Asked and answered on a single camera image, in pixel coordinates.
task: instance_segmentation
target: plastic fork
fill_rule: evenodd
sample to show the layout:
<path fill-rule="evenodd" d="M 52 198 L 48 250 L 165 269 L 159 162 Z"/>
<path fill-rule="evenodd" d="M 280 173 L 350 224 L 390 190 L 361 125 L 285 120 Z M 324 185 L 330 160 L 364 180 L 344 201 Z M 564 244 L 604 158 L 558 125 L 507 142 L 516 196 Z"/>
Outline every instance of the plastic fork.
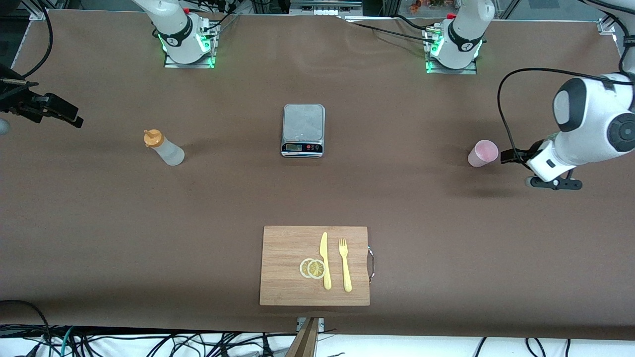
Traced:
<path fill-rule="evenodd" d="M 344 267 L 344 291 L 347 293 L 353 290 L 353 285 L 351 284 L 351 274 L 349 273 L 349 262 L 346 260 L 346 257 L 349 254 L 349 248 L 346 245 L 346 239 L 340 239 L 340 255 L 342 256 L 342 266 Z"/>

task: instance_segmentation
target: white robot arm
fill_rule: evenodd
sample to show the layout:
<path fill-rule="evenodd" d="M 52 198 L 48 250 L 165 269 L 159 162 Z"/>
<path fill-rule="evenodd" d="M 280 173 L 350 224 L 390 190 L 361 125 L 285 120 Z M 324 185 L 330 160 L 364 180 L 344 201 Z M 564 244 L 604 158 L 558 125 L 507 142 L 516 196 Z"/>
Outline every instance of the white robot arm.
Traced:
<path fill-rule="evenodd" d="M 491 0 L 463 0 L 457 16 L 441 22 L 441 36 L 431 56 L 447 68 L 467 67 L 483 44 L 483 34 L 494 14 Z"/>
<path fill-rule="evenodd" d="M 132 0 L 141 7 L 159 32 L 165 52 L 177 63 L 191 64 L 211 50 L 206 36 L 210 22 L 186 14 L 178 0 Z"/>
<path fill-rule="evenodd" d="M 635 149 L 635 52 L 629 51 L 635 44 L 635 36 L 630 36 L 635 30 L 635 1 L 580 1 L 611 14 L 624 29 L 625 53 L 619 73 L 601 76 L 606 81 L 576 77 L 560 87 L 553 101 L 560 132 L 529 150 L 501 153 L 502 163 L 522 163 L 536 174 L 528 179 L 533 187 L 580 189 L 582 183 L 571 179 L 576 166 L 617 158 Z M 562 178 L 565 172 L 569 175 Z"/>

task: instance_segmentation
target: plastic cup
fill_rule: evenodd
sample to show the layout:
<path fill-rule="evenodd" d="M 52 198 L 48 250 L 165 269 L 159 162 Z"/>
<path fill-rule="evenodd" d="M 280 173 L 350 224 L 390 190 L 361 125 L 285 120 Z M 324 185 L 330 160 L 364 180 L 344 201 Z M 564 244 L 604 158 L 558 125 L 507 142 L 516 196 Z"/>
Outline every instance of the plastic cup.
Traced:
<path fill-rule="evenodd" d="M 476 143 L 472 152 L 467 156 L 467 162 L 474 167 L 481 167 L 491 163 L 498 157 L 498 147 L 489 140 L 481 140 Z"/>

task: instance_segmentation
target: lemon slice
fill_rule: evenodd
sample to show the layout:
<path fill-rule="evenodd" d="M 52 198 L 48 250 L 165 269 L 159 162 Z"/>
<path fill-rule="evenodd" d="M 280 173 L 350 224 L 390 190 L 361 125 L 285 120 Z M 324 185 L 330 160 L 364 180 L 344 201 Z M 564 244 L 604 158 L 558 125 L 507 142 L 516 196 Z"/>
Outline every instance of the lemon slice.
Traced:
<path fill-rule="evenodd" d="M 303 277 L 311 279 L 311 275 L 309 275 L 309 264 L 313 261 L 313 258 L 306 258 L 300 263 L 300 274 Z"/>
<path fill-rule="evenodd" d="M 322 260 L 312 260 L 309 263 L 309 276 L 314 279 L 321 279 L 324 276 L 324 262 Z"/>

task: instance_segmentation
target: yellow knife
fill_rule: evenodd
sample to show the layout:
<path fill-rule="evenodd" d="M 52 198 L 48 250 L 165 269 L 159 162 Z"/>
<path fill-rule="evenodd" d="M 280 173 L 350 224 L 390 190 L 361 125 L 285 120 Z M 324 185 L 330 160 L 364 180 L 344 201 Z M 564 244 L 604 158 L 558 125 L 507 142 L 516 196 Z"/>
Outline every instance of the yellow knife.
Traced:
<path fill-rule="evenodd" d="M 324 260 L 324 288 L 331 290 L 331 273 L 328 271 L 328 249 L 326 247 L 326 232 L 322 234 L 322 241 L 319 244 L 319 254 Z"/>

